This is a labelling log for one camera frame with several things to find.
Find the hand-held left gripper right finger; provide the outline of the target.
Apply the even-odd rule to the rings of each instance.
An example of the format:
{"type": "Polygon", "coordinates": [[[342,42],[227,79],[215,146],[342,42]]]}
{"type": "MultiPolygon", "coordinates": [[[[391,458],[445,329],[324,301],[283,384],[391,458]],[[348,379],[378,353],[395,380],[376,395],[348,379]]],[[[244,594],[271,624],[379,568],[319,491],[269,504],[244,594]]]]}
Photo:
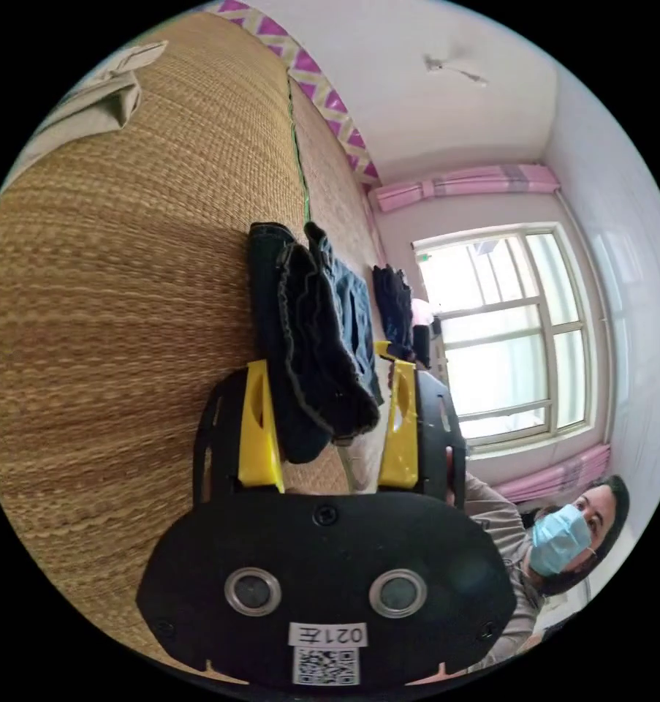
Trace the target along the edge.
{"type": "Polygon", "coordinates": [[[393,364],[392,393],[377,486],[414,488],[419,477],[418,413],[415,367],[393,364]]]}

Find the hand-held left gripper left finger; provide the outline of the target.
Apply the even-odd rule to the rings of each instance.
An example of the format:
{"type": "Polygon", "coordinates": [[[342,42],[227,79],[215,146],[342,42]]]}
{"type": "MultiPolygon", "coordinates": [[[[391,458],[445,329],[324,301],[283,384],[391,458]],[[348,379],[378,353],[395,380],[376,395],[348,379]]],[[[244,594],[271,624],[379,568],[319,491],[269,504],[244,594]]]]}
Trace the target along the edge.
{"type": "Polygon", "coordinates": [[[284,491],[273,398],[264,360],[247,365],[240,423],[238,480],[245,488],[284,491]]]}

